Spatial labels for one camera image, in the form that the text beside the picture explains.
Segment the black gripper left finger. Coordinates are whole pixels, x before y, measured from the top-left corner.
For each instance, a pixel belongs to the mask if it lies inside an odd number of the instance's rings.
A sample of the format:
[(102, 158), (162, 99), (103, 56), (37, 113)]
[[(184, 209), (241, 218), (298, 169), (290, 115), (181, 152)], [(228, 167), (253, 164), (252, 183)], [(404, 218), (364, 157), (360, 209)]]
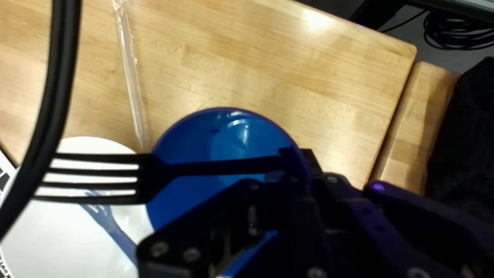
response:
[(182, 164), (176, 178), (236, 181), (137, 246), (139, 278), (313, 278), (330, 274), (310, 150)]

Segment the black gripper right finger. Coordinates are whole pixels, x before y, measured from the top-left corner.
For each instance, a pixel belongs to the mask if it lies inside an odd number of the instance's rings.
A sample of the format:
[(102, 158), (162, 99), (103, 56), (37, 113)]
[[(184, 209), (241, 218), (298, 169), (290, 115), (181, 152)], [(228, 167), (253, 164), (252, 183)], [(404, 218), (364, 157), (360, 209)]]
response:
[(392, 184), (329, 175), (343, 249), (329, 278), (494, 278), (492, 226)]

